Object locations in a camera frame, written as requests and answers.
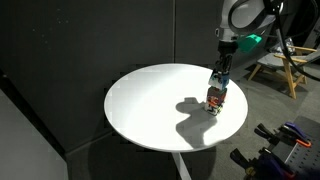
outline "chair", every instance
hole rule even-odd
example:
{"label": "chair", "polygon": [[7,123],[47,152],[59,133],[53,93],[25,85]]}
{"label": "chair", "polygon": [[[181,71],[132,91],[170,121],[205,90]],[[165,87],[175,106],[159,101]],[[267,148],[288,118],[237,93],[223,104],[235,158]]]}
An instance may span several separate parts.
{"label": "chair", "polygon": [[[310,48],[293,46],[292,39],[286,40],[287,47],[291,54],[292,61],[301,69],[308,63],[311,63],[320,58],[320,51]],[[295,87],[300,83],[307,84],[307,79],[304,75],[298,74],[295,69],[291,69],[291,64],[280,51],[280,46],[277,44],[270,50],[271,53],[265,55],[257,61],[255,69],[252,71],[248,80],[250,81],[257,72],[266,70],[275,77],[281,78],[288,82],[290,96],[296,99]],[[284,71],[285,75],[281,75],[278,71]]]}

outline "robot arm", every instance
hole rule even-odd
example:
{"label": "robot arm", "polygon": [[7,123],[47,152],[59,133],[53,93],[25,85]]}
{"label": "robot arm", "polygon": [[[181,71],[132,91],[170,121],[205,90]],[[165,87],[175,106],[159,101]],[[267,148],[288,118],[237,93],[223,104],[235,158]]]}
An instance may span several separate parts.
{"label": "robot arm", "polygon": [[205,109],[217,115],[227,94],[233,54],[238,49],[238,35],[246,35],[271,24],[282,11],[284,0],[225,0],[222,9],[219,60],[209,79]]}

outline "white round table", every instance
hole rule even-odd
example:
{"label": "white round table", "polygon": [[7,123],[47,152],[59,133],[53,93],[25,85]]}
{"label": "white round table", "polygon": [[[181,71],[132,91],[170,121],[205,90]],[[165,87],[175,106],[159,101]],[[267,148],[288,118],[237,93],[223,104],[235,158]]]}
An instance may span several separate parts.
{"label": "white round table", "polygon": [[119,79],[108,91],[104,110],[125,139],[148,149],[171,152],[183,179],[191,179],[180,152],[210,148],[244,123],[248,105],[230,80],[220,114],[204,110],[212,70],[187,64],[160,64]]}

